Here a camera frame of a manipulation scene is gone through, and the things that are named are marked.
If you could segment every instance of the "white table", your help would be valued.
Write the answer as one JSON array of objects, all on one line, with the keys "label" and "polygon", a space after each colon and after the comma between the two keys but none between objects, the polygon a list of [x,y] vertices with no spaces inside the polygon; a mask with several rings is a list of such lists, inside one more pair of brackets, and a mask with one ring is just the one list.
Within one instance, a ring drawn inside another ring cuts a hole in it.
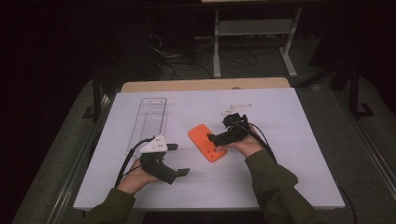
[{"label": "white table", "polygon": [[345,204],[323,159],[297,94],[292,88],[125,92],[116,96],[74,207],[89,210],[101,203],[114,187],[125,159],[142,98],[167,99],[169,111],[165,138],[177,143],[164,163],[173,169],[191,168],[173,185],[154,183],[135,195],[134,208],[161,210],[258,209],[243,156],[229,149],[226,156],[209,162],[187,136],[203,123],[213,133],[223,133],[220,111],[231,104],[253,104],[241,114],[264,132],[279,164],[299,178],[296,189],[317,209]]}]

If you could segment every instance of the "cable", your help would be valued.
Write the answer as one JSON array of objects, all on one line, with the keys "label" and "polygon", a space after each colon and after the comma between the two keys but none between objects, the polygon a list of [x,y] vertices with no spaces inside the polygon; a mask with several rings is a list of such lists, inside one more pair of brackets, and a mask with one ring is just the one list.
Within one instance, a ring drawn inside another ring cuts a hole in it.
[{"label": "cable", "polygon": [[140,168],[142,165],[138,165],[138,166],[136,166],[134,169],[132,169],[132,170],[129,170],[127,173],[125,173],[122,177],[125,177],[126,175],[128,175],[129,173],[131,173],[132,171],[134,171],[135,169],[137,169],[137,168]]},{"label": "cable", "polygon": [[264,149],[267,151],[267,153],[270,155],[270,157],[274,160],[274,162],[277,163],[274,152],[272,151],[272,149],[264,141],[262,141],[262,139],[257,134],[255,134],[251,130],[248,130],[247,128],[245,128],[244,126],[242,126],[238,123],[230,122],[230,124],[237,126],[238,128],[244,130],[245,132],[250,134],[252,137],[254,137],[254,139],[256,139],[260,143],[260,145],[262,145],[262,147],[264,147]]},{"label": "cable", "polygon": [[267,55],[269,53],[274,52],[274,50],[278,49],[282,44],[275,45],[273,48],[271,48],[269,51],[264,52],[264,53],[255,53],[255,51],[258,50],[258,48],[263,45],[264,42],[261,41],[255,49],[248,50],[247,52],[244,52],[242,48],[244,47],[243,44],[240,42],[239,46],[232,46],[228,43],[226,43],[227,47],[231,50],[226,50],[231,56],[227,56],[224,53],[219,53],[220,58],[230,65],[231,67],[234,68],[249,68],[250,66],[253,66],[258,63],[258,59],[256,56],[262,56],[262,55]]},{"label": "cable", "polygon": [[[266,39],[266,38],[268,38],[267,36],[269,36],[269,35],[265,35],[265,36],[261,36],[260,37],[260,39],[261,40],[263,40],[263,39]],[[227,46],[229,47],[229,48],[234,48],[234,49],[239,49],[239,51],[241,51],[242,53],[244,53],[245,55],[256,55],[256,56],[260,56],[260,55],[266,55],[266,54],[268,54],[268,53],[271,53],[271,52],[273,52],[274,50],[276,50],[276,49],[279,49],[279,47],[281,47],[282,45],[283,45],[283,43],[285,42],[285,37],[277,37],[276,36],[276,39],[280,39],[280,41],[279,41],[279,43],[276,43],[276,45],[274,46],[274,47],[272,47],[269,51],[267,51],[267,52],[264,52],[264,53],[254,53],[254,51],[256,51],[256,50],[258,50],[258,48],[259,47],[261,47],[262,45],[264,45],[264,44],[267,44],[268,42],[266,42],[266,41],[260,41],[259,42],[259,44],[257,44],[255,47],[254,47],[254,49],[252,49],[252,50],[249,50],[247,53],[245,53],[245,52],[243,52],[241,49],[243,49],[244,48],[244,42],[242,42],[241,40],[239,40],[238,42],[239,42],[239,47],[234,47],[234,46],[232,46],[232,45],[229,45],[229,44],[227,44]]]},{"label": "cable", "polygon": [[170,80],[173,80],[174,77],[178,77],[178,76],[176,75],[175,68],[174,68],[172,65],[170,65],[169,63],[163,63],[163,65],[166,65],[166,66],[168,66],[168,67],[170,67],[170,68],[172,69],[172,74],[170,74],[170,75],[172,75],[172,76],[171,76]]},{"label": "cable", "polygon": [[159,41],[160,41],[160,48],[163,46],[163,41],[161,40],[161,38],[157,35],[150,35],[149,37],[156,37]]},{"label": "cable", "polygon": [[153,49],[154,51],[156,51],[157,53],[159,53],[162,56],[166,55],[166,52],[161,50],[161,49],[155,49],[154,47],[150,46],[151,49]]},{"label": "cable", "polygon": [[265,137],[265,135],[264,135],[264,133],[262,132],[262,130],[260,130],[260,128],[257,127],[255,124],[252,124],[252,123],[249,123],[249,124],[252,125],[253,127],[255,127],[257,130],[259,130],[259,132],[262,134],[262,137],[263,137],[264,140],[265,140],[265,143],[266,143],[268,146],[270,146],[270,145],[268,144],[267,138]]},{"label": "cable", "polygon": [[116,188],[116,187],[120,184],[122,178],[124,177],[123,172],[124,172],[126,166],[128,165],[129,161],[131,160],[132,156],[134,155],[134,151],[135,151],[140,145],[142,145],[143,143],[145,143],[145,142],[151,142],[153,139],[154,139],[154,137],[152,137],[152,138],[146,138],[146,139],[144,139],[144,140],[138,142],[138,143],[129,151],[128,155],[127,155],[126,158],[125,158],[124,163],[123,163],[122,166],[121,166],[121,169],[120,169],[119,175],[117,176],[117,181],[116,181],[116,184],[115,184],[114,188]]},{"label": "cable", "polygon": [[209,36],[204,36],[204,37],[195,37],[195,40],[197,39],[209,39],[209,41],[207,43],[204,43],[202,46],[200,46],[198,49],[195,50],[195,52],[201,51],[203,49],[212,47],[215,44],[215,38],[211,35]]},{"label": "cable", "polygon": [[344,188],[342,186],[338,186],[338,188],[343,192],[344,196],[346,196],[346,200],[350,205],[350,209],[352,210],[352,215],[353,215],[353,223],[358,224],[358,216],[356,215],[355,206],[353,206],[353,203],[350,200],[350,198],[347,195],[347,192],[344,190]]},{"label": "cable", "polygon": [[169,78],[169,80],[175,80],[175,77],[177,78],[177,80],[181,80],[180,76],[175,75],[175,74],[170,74],[170,73],[160,73],[160,75],[163,75],[163,80],[167,80],[166,76],[171,76]]},{"label": "cable", "polygon": [[[207,53],[209,53],[209,51],[202,53],[201,55],[199,55],[198,58],[201,58],[201,57],[205,56]],[[198,70],[203,69],[203,70],[205,70],[205,71],[207,72],[207,74],[209,75],[209,78],[211,79],[211,78],[212,78],[212,75],[211,75],[211,73],[209,72],[209,70],[206,69],[206,67],[207,67],[207,65],[209,64],[209,62],[210,62],[211,59],[212,59],[212,57],[211,57],[211,54],[210,54],[210,56],[209,56],[209,57],[207,58],[207,60],[205,61],[204,65],[196,64],[196,63],[194,63],[194,62],[192,62],[192,61],[186,61],[186,62],[169,62],[169,60],[168,60],[167,62],[163,62],[163,64],[164,64],[164,65],[167,65],[168,67],[170,67],[170,68],[173,70],[174,74],[175,74],[175,69],[178,69],[178,70],[181,70],[181,71],[198,71]],[[175,66],[175,65],[195,66],[195,68],[183,68],[183,67]]]}]

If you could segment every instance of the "hand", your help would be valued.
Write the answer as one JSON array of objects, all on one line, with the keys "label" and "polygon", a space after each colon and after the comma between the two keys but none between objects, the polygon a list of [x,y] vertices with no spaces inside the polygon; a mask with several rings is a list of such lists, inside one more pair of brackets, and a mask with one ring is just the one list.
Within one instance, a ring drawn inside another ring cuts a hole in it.
[{"label": "hand", "polygon": [[135,194],[147,184],[158,181],[161,180],[153,175],[149,175],[142,169],[142,167],[140,167],[140,160],[137,159],[134,161],[134,164],[130,169],[130,173],[122,179],[120,184],[117,186],[117,189],[129,194]]},{"label": "hand", "polygon": [[[249,126],[250,130],[257,134],[254,128],[251,125]],[[248,134],[241,141],[230,143],[226,147],[232,147],[239,150],[245,158],[256,153],[257,151],[262,150],[262,145],[250,134]]]}]

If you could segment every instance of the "smartphone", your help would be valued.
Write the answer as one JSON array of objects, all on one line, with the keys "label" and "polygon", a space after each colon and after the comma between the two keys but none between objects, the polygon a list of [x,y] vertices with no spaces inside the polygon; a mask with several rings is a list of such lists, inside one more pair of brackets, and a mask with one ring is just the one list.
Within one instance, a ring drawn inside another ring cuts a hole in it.
[{"label": "smartphone", "polygon": [[211,162],[220,159],[227,153],[227,150],[216,151],[216,146],[209,141],[207,134],[212,133],[204,124],[200,124],[189,130],[188,135],[192,142],[199,148],[204,156]]}]

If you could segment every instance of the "small white tag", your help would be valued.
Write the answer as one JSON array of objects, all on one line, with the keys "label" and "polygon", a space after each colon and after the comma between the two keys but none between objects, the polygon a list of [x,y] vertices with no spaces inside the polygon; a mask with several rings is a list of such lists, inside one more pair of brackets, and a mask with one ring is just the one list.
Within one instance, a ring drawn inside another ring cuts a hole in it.
[{"label": "small white tag", "polygon": [[162,152],[167,151],[168,147],[166,146],[165,138],[162,135],[158,135],[151,142],[140,149],[141,153],[149,153],[149,152]]},{"label": "small white tag", "polygon": [[231,114],[239,113],[242,110],[246,110],[253,107],[253,104],[248,104],[248,105],[231,105],[229,109],[221,112],[220,114],[222,116],[228,116]]}]

